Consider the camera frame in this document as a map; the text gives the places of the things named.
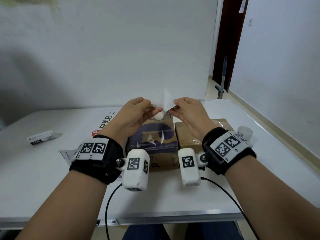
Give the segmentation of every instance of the cardboard box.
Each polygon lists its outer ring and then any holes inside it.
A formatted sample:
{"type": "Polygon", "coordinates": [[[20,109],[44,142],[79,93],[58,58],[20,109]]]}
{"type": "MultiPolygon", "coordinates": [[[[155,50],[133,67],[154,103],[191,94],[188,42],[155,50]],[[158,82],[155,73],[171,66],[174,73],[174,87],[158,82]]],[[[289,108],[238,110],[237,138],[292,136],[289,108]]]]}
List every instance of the cardboard box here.
{"type": "Polygon", "coordinates": [[[162,120],[147,120],[128,139],[127,152],[144,149],[150,156],[150,172],[178,169],[178,140],[169,113],[162,120]]]}
{"type": "MultiPolygon", "coordinates": [[[[233,128],[226,119],[213,119],[212,121],[219,127],[233,131],[233,128]]],[[[203,152],[202,141],[199,141],[191,135],[184,122],[176,122],[174,125],[179,142],[179,149],[192,148],[195,153],[203,152]]]]}

